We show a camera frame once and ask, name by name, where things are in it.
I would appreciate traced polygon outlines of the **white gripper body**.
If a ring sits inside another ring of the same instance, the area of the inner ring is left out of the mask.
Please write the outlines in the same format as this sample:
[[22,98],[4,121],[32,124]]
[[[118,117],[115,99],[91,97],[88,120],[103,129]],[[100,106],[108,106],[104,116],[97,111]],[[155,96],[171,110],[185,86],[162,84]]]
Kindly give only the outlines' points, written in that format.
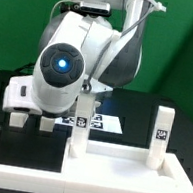
[[11,77],[3,95],[3,111],[41,115],[42,110],[31,97],[32,76]]

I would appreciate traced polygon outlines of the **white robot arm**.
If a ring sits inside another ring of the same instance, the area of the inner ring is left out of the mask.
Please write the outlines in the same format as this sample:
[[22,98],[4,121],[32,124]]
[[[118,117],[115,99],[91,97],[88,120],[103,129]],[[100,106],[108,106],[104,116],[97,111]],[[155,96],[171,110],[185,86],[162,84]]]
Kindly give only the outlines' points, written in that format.
[[82,90],[130,83],[140,67],[145,19],[166,10],[155,0],[69,1],[43,32],[34,72],[10,79],[6,112],[57,118]]

